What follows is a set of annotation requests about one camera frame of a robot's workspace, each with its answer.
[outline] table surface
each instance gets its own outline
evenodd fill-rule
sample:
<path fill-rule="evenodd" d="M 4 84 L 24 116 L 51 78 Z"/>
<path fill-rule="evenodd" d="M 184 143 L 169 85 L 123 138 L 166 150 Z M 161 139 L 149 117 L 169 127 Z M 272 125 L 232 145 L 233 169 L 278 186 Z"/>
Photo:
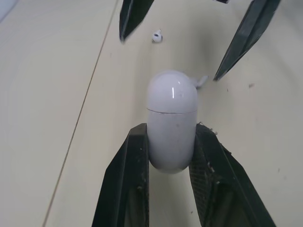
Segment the table surface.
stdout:
<path fill-rule="evenodd" d="M 147 120 L 150 79 L 167 69 L 212 79 L 249 3 L 155 1 L 121 44 L 121 0 L 20 1 L 0 24 L 0 224 L 91 226 L 107 165 Z M 277 226 L 303 223 L 302 10 L 282 1 L 257 44 L 198 91 L 198 120 L 243 165 Z M 188 169 L 150 167 L 150 226 L 200 226 Z"/>

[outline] white earbud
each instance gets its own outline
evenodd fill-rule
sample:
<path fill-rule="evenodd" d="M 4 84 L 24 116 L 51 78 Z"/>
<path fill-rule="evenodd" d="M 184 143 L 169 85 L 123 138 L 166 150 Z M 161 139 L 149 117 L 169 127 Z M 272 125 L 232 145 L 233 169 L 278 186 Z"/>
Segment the white earbud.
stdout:
<path fill-rule="evenodd" d="M 153 43 L 161 43 L 162 40 L 163 40 L 163 36 L 161 34 L 161 30 L 158 30 L 154 34 L 152 34 L 152 42 Z"/>

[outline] white object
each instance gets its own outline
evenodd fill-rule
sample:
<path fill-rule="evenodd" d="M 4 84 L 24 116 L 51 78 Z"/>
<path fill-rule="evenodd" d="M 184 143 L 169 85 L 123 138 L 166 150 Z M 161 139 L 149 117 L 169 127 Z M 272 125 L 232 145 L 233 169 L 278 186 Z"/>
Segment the white object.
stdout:
<path fill-rule="evenodd" d="M 162 72 L 150 82 L 147 109 L 151 164 L 165 173 L 182 171 L 194 152 L 196 88 L 181 72 Z"/>
<path fill-rule="evenodd" d="M 15 6 L 17 0 L 0 0 L 0 22 Z"/>
<path fill-rule="evenodd" d="M 203 84 L 205 84 L 207 79 L 208 79 L 208 76 L 202 76 L 199 80 L 197 80 L 196 78 L 191 78 L 191 81 L 192 81 L 193 85 L 195 86 L 195 88 L 199 89 L 200 87 L 203 86 Z"/>
<path fill-rule="evenodd" d="M 161 30 L 158 30 L 154 34 L 152 34 L 152 41 L 154 43 L 161 43 L 162 40 L 163 40 L 163 36 L 161 34 Z"/>

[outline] case lid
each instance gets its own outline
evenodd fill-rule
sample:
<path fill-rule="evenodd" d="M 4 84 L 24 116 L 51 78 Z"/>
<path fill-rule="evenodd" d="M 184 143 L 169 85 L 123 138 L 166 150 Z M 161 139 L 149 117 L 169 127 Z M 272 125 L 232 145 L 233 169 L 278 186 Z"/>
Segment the case lid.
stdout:
<path fill-rule="evenodd" d="M 197 111 L 197 90 L 184 73 L 164 71 L 149 84 L 147 109 L 165 114 Z"/>

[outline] beige table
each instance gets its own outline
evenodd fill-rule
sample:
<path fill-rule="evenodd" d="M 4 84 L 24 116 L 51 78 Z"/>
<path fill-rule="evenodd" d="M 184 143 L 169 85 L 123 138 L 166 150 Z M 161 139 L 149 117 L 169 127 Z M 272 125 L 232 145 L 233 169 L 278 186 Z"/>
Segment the beige table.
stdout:
<path fill-rule="evenodd" d="M 42 225 L 111 0 L 20 0 L 0 23 L 0 226 Z"/>

